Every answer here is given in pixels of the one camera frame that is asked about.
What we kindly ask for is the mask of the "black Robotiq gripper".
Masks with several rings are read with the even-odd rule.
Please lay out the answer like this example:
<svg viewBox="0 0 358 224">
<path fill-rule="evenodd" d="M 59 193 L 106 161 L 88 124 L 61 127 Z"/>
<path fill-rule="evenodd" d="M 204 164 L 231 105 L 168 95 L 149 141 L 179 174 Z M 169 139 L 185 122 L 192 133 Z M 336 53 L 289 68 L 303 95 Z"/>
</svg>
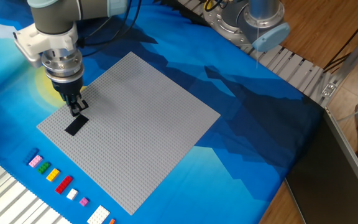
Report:
<svg viewBox="0 0 358 224">
<path fill-rule="evenodd" d="M 82 74 L 79 73 L 69 77 L 51 76 L 51 81 L 54 89 L 61 95 L 64 95 L 63 99 L 69 107 L 73 117 L 77 116 L 79 112 L 87 109 L 88 104 L 80 95 L 80 90 L 83 87 Z"/>
</svg>

